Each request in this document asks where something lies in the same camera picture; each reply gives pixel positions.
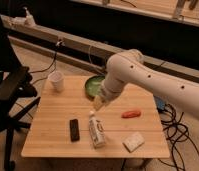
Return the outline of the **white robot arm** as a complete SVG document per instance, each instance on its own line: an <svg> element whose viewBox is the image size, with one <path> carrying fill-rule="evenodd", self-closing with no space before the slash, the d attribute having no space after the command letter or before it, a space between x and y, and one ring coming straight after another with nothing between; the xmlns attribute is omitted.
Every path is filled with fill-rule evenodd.
<svg viewBox="0 0 199 171"><path fill-rule="evenodd" d="M106 64L107 75L100 85L99 94L94 98L94 109L98 111L108 105L131 83L199 120L199 84L152 70L143 65L143 60L144 55L136 49L112 55Z"/></svg>

